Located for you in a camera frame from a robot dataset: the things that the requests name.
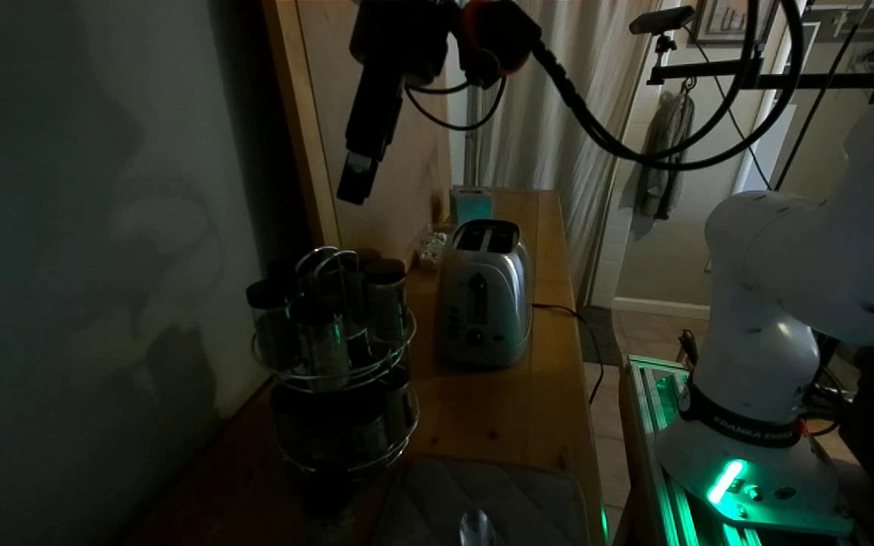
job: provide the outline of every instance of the curtain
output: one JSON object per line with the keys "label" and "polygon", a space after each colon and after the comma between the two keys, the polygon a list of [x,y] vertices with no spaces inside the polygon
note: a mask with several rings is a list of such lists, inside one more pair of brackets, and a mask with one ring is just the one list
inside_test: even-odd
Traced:
{"label": "curtain", "polygon": [[[543,31],[588,108],[622,132],[646,39],[627,21],[648,0],[517,0]],[[559,191],[572,254],[576,293],[588,293],[600,242],[600,201],[613,154],[600,153],[563,108],[545,73],[529,63],[508,82],[497,114],[477,132],[466,184]]]}

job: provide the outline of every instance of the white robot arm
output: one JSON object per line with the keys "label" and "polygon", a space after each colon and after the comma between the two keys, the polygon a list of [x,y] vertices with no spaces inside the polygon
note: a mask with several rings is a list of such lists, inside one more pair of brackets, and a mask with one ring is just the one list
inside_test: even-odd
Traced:
{"label": "white robot arm", "polygon": [[[732,523],[851,532],[833,479],[797,441],[797,405],[819,365],[810,328],[874,342],[874,108],[848,154],[828,204],[738,195],[708,220],[709,336],[657,458]],[[720,492],[732,462],[741,477]]]}

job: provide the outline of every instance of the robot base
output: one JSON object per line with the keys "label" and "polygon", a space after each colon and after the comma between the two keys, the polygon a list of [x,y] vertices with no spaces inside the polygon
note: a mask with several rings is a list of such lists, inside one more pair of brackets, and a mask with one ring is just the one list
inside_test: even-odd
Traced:
{"label": "robot base", "polygon": [[768,448],[678,420],[655,438],[655,458],[685,494],[732,524],[828,538],[851,538],[855,528],[831,462],[808,438]]}

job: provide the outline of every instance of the cable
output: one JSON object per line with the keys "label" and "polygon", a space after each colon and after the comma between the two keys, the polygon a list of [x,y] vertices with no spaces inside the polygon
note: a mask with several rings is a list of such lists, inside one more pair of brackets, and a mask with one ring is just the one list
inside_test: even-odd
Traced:
{"label": "cable", "polygon": [[824,84],[819,89],[819,94],[812,97],[812,106],[810,106],[808,114],[803,114],[803,123],[800,123],[800,131],[797,131],[797,140],[795,140],[790,157],[786,157],[784,168],[780,168],[780,176],[777,176],[773,191],[784,189],[784,182],[786,182],[786,176],[790,176],[790,171],[793,171],[793,163],[795,163],[795,154],[797,154],[797,150],[800,150],[800,142],[803,142],[803,137],[808,137],[808,127],[810,127],[812,114],[819,113],[821,97],[824,97],[824,91],[828,91],[828,84],[831,84],[831,79],[833,79],[833,73],[837,73],[837,63],[840,63],[844,53],[851,50],[853,36],[860,34],[869,10],[872,10],[872,0],[862,4],[860,21],[853,21],[851,34],[844,36],[844,41],[840,41],[840,50],[837,50],[837,55],[833,55],[833,60],[831,60],[831,68],[828,68],[828,79],[824,79]]}
{"label": "cable", "polygon": [[[732,119],[738,137],[742,140],[742,127],[738,123],[738,114],[728,113],[728,119]],[[766,173],[759,154],[752,153],[752,145],[747,150],[747,154],[749,154],[752,168],[759,171],[766,189],[771,191],[771,179],[768,179],[768,173]]]}
{"label": "cable", "polygon": [[415,94],[412,94],[415,89],[403,84],[403,91],[408,91],[411,104],[415,106],[415,113],[421,113],[429,121],[435,121],[435,123],[441,123],[441,127],[445,127],[445,131],[477,131],[477,127],[481,127],[481,123],[487,123],[487,121],[496,119],[497,104],[501,104],[501,97],[504,97],[504,84],[508,84],[508,79],[497,82],[497,94],[496,94],[491,108],[487,108],[479,121],[473,121],[473,123],[449,123],[449,121],[431,114],[431,113],[415,99]]}
{"label": "cable", "polygon": [[[562,302],[531,302],[531,306],[576,319],[584,325],[584,330],[588,334],[592,353],[597,355],[597,336],[594,336],[594,330],[588,328],[588,319],[579,309],[569,309],[569,306],[562,306]],[[594,394],[597,394],[603,378],[607,378],[607,365],[597,361],[597,378],[592,381],[588,405],[592,405],[592,400],[594,400]]]}
{"label": "cable", "polygon": [[412,89],[412,91],[419,91],[419,94],[457,94],[457,91],[464,91],[470,82],[457,82],[457,84],[452,84],[452,89],[421,89],[421,84],[408,84],[408,89]]}
{"label": "cable", "polygon": [[[741,77],[747,73],[747,60],[749,60],[749,55],[752,55],[752,53],[749,53],[749,50],[752,50],[752,39],[749,39],[749,36],[754,36],[754,34],[752,34],[752,31],[754,31],[754,4],[747,4],[747,6],[749,6],[749,19],[747,19],[747,34],[742,34],[742,50],[741,50],[741,68],[742,68],[742,69],[735,77],[732,91],[741,89]],[[803,31],[800,31],[800,14],[797,14],[795,0],[784,0],[784,11],[786,11],[790,36],[793,36],[790,84],[777,94],[773,108],[766,114],[766,121],[762,121],[752,132],[747,132],[747,140],[741,140],[738,145],[732,145],[732,150],[725,150],[725,153],[720,153],[720,154],[712,154],[712,157],[690,160],[690,163],[657,160],[657,157],[678,153],[678,145],[674,145],[674,150],[663,150],[663,153],[655,153],[655,154],[638,154],[638,153],[631,153],[624,142],[619,142],[607,127],[600,127],[600,123],[594,121],[594,114],[588,113],[588,106],[586,106],[584,97],[576,94],[572,82],[563,77],[562,63],[555,60],[555,55],[553,55],[543,41],[534,46],[534,59],[537,59],[539,68],[548,73],[548,79],[553,79],[553,84],[559,89],[563,106],[579,119],[584,131],[586,131],[600,150],[607,150],[607,153],[616,154],[616,157],[627,157],[627,160],[638,160],[638,163],[646,163],[646,168],[657,168],[657,171],[702,171],[702,168],[721,163],[721,160],[741,154],[742,150],[749,150],[762,132],[771,131],[771,123],[773,123],[773,121],[784,114],[784,108],[790,106],[790,99],[793,99],[795,89],[797,89],[797,79],[800,79],[800,60],[803,60],[800,41],[803,41]]]}

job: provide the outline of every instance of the silver toaster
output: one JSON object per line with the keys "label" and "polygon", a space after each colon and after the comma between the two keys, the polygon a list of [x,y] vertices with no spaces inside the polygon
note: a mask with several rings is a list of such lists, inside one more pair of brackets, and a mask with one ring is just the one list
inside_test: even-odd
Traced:
{"label": "silver toaster", "polygon": [[512,220],[466,220],[441,260],[435,342],[441,361],[510,366],[531,336],[529,254]]}

